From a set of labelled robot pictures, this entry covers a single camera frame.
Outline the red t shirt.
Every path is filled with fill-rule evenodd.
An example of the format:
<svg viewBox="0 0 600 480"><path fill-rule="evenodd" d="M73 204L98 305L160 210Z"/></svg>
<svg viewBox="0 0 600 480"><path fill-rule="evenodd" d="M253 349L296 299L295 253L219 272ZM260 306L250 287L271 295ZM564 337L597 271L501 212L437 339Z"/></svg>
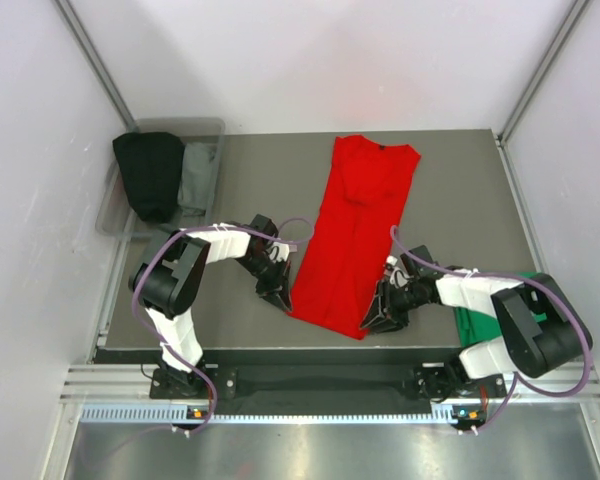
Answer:
<svg viewBox="0 0 600 480"><path fill-rule="evenodd" d="M361 340L421 155L362 135L335 139L314 235L291 289L289 316Z"/></svg>

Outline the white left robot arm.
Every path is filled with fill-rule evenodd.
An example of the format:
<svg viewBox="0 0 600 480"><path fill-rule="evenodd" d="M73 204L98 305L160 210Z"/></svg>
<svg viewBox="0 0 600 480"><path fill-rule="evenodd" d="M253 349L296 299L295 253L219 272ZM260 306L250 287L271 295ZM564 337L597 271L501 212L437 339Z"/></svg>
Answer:
<svg viewBox="0 0 600 480"><path fill-rule="evenodd" d="M207 265L237 261L255 278L259 298L289 312L289 256L294 249L279 238L274 222L263 215L255 216L248 225L160 227L129 278L132 306L144 308L160 341L162 359L154 380L163 386L174 386L189 397L206 387L207 374L198 366L203 350L195 333L191 307Z"/></svg>

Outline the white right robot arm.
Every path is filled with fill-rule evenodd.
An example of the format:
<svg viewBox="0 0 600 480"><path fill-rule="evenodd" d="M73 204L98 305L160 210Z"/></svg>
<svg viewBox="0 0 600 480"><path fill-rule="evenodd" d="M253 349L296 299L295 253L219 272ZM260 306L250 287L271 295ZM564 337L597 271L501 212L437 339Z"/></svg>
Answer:
<svg viewBox="0 0 600 480"><path fill-rule="evenodd" d="M462 349L447 362L447 384L467 396L484 378L522 373L539 378L591 350L592 336L553 277L536 273L484 274L441 267L424 245L388 261L377 282L362 329L389 333L408 326L412 311L425 305L464 309L494 320L499 335Z"/></svg>

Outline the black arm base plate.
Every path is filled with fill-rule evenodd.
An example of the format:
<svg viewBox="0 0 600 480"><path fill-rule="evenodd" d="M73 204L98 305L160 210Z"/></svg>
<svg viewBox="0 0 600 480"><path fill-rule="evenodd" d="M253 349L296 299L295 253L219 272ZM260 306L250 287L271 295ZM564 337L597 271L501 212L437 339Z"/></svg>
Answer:
<svg viewBox="0 0 600 480"><path fill-rule="evenodd" d="M228 401L261 391L396 393L411 401L500 399L503 376L468 380L457 348L209 349L198 369Z"/></svg>

